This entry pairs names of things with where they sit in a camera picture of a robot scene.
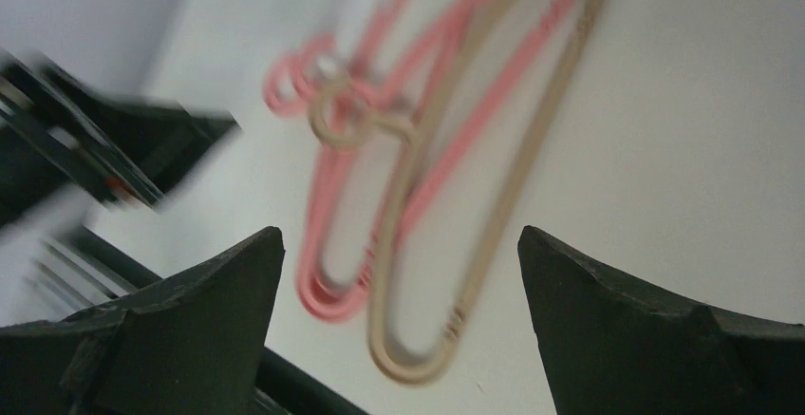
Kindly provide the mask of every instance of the beige hanger hook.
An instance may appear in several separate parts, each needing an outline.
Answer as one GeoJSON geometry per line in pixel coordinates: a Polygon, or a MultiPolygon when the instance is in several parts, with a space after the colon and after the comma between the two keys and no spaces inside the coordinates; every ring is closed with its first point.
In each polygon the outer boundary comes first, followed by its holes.
{"type": "Polygon", "coordinates": [[[400,354],[395,357],[389,352],[386,312],[394,241],[405,201],[416,180],[424,155],[465,70],[475,59],[503,14],[517,1],[495,0],[482,9],[481,16],[474,21],[474,29],[470,31],[461,53],[450,65],[439,90],[434,93],[426,105],[416,131],[409,134],[409,147],[404,151],[401,163],[391,180],[391,189],[387,196],[384,216],[378,229],[377,244],[374,249],[375,260],[368,300],[368,343],[371,356],[378,368],[389,378],[400,383],[421,385],[433,381],[441,376],[452,362],[459,338],[465,327],[466,318],[476,304],[478,292],[495,256],[497,245],[522,193],[539,147],[545,140],[559,102],[565,94],[568,82],[590,38],[592,26],[604,4],[604,0],[587,0],[585,3],[583,13],[576,23],[575,32],[567,42],[547,90],[534,111],[534,119],[516,154],[509,176],[498,196],[495,209],[486,223],[436,350],[423,361],[408,359],[404,363],[400,359],[400,354]]]}

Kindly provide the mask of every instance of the tan hanger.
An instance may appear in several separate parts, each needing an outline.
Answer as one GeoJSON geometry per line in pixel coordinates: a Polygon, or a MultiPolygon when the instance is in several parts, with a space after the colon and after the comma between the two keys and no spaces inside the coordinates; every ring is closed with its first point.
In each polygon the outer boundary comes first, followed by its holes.
{"type": "Polygon", "coordinates": [[[404,352],[392,356],[387,344],[386,311],[394,241],[406,199],[414,186],[423,158],[441,123],[447,105],[452,100],[464,73],[468,70],[467,67],[477,57],[481,47],[507,10],[518,1],[493,0],[482,9],[480,15],[473,22],[473,29],[470,30],[461,52],[449,66],[442,84],[426,105],[416,127],[405,119],[370,109],[363,113],[357,129],[353,133],[345,135],[331,130],[324,116],[325,103],[337,96],[339,92],[349,88],[349,79],[346,78],[336,79],[326,86],[309,110],[313,132],[323,142],[336,147],[348,148],[361,145],[375,127],[399,136],[407,142],[407,150],[403,151],[402,159],[392,176],[391,188],[384,206],[384,215],[378,229],[368,302],[368,344],[372,359],[386,376],[403,384],[422,385],[431,382],[441,376],[452,362],[459,338],[466,325],[467,316],[476,304],[478,293],[493,261],[503,231],[522,193],[539,148],[545,140],[549,125],[556,115],[559,102],[567,90],[582,51],[590,38],[592,27],[604,4],[604,0],[587,0],[585,3],[582,15],[576,23],[575,32],[565,45],[547,90],[534,111],[534,118],[515,156],[509,176],[500,190],[495,209],[486,223],[475,256],[464,276],[459,296],[436,350],[424,360],[419,361],[404,352]]]}

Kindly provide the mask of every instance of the plastic hanger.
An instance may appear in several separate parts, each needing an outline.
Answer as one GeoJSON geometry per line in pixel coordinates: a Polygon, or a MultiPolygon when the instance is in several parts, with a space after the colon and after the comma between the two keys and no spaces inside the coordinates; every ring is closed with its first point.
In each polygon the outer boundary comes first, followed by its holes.
{"type": "MultiPolygon", "coordinates": [[[[404,9],[407,1],[394,0],[389,9],[381,9],[375,14],[364,40],[359,44],[348,74],[341,75],[327,87],[322,88],[322,85],[315,84],[305,75],[306,66],[317,55],[334,50],[333,38],[326,35],[312,41],[301,54],[288,56],[280,62],[270,73],[264,89],[266,103],[280,115],[292,115],[304,111],[315,97],[318,97],[318,103],[322,109],[329,100],[336,100],[335,119],[331,124],[325,122],[321,113],[312,112],[312,110],[309,113],[314,132],[320,138],[328,138],[328,144],[332,147],[325,144],[317,161],[316,175],[309,198],[308,227],[297,275],[297,292],[303,305],[310,313],[327,321],[346,320],[362,307],[368,295],[370,264],[373,256],[372,246],[367,247],[360,276],[346,290],[330,287],[319,262],[338,197],[341,195],[346,176],[356,158],[354,152],[344,152],[343,150],[360,145],[363,138],[368,136],[373,123],[385,126],[388,130],[397,131],[401,135],[408,135],[413,131],[412,125],[416,125],[421,118],[421,105],[417,107],[420,112],[415,114],[412,120],[378,121],[374,118],[377,115],[377,109],[390,106],[394,99],[399,97],[400,89],[408,80],[411,72],[425,61],[428,53],[438,49],[439,56],[430,71],[421,103],[428,100],[434,87],[440,83],[446,66],[453,60],[460,48],[469,18],[477,6],[485,0],[458,0],[405,53],[392,68],[387,81],[380,87],[374,87],[361,77],[365,75],[366,66],[393,28],[394,21],[404,9]],[[283,101],[278,92],[279,81],[288,74],[299,94],[299,98],[295,101],[283,101]],[[351,100],[345,100],[344,97],[362,101],[375,108],[374,112],[368,113],[370,118],[362,121],[351,136],[341,133],[346,124],[347,112],[351,111],[354,106],[351,100]],[[332,126],[333,131],[328,133],[329,125],[332,126]]],[[[554,0],[552,2],[548,15],[528,40],[527,45],[531,47],[524,48],[524,51],[528,51],[531,56],[536,54],[542,45],[540,39],[544,38],[543,32],[550,31],[558,24],[568,12],[573,1],[554,0]]],[[[522,67],[524,66],[514,65],[504,72],[506,78],[491,88],[484,101],[473,111],[470,120],[460,129],[448,146],[439,163],[423,177],[422,183],[408,198],[398,244],[405,240],[430,201],[449,178],[463,154],[498,110],[497,105],[505,98],[511,85],[514,85],[513,75],[518,76],[519,73],[516,70],[521,70],[522,67]]],[[[383,209],[379,211],[375,220],[374,230],[377,230],[382,213],[383,209]]]]}
{"type": "MultiPolygon", "coordinates": [[[[485,6],[486,11],[479,16],[483,19],[476,21],[474,28],[477,29],[468,34],[459,55],[449,66],[440,87],[427,102],[421,120],[415,128],[404,127],[396,119],[386,117],[381,113],[367,113],[364,123],[361,124],[364,130],[345,137],[327,127],[323,117],[324,107],[321,106],[324,99],[318,101],[310,111],[311,124],[317,127],[315,128],[316,134],[325,143],[359,144],[369,130],[375,127],[397,135],[407,143],[407,150],[404,151],[398,169],[392,177],[392,187],[387,194],[384,214],[378,229],[368,310],[368,343],[371,356],[386,376],[400,383],[420,385],[433,381],[441,376],[452,362],[459,339],[466,326],[466,320],[476,304],[478,293],[495,256],[505,226],[515,208],[526,178],[531,172],[539,147],[545,139],[548,127],[567,90],[582,51],[590,38],[592,26],[604,3],[604,0],[586,0],[583,13],[576,23],[575,32],[565,45],[545,95],[535,110],[534,119],[515,156],[510,174],[485,226],[459,296],[445,326],[444,334],[436,349],[423,360],[406,356],[407,354],[404,352],[394,355],[389,350],[387,342],[387,303],[395,244],[408,193],[414,185],[422,159],[433,140],[457,85],[492,29],[498,24],[506,10],[517,1],[493,0],[485,6]]],[[[514,59],[517,61],[522,58],[515,54],[514,59]]]]}

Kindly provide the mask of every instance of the white table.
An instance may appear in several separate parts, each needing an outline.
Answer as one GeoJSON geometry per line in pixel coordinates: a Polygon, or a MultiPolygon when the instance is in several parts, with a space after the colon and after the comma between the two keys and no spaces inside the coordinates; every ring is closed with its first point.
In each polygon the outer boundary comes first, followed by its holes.
{"type": "MultiPolygon", "coordinates": [[[[456,363],[429,387],[384,378],[367,353],[365,314],[323,324],[293,287],[317,140],[306,120],[270,114],[259,84],[320,25],[321,15],[300,12],[327,0],[312,1],[185,0],[145,93],[228,109],[243,133],[160,213],[99,208],[96,233],[169,275],[280,227],[286,270],[266,345],[377,415],[553,413],[516,255],[527,224],[671,291],[805,322],[805,0],[609,0],[456,363]]],[[[540,65],[408,241],[394,315],[412,349],[427,350],[439,331],[551,63],[540,65]]],[[[345,281],[395,151],[382,139],[369,146],[325,253],[345,281]]]]}

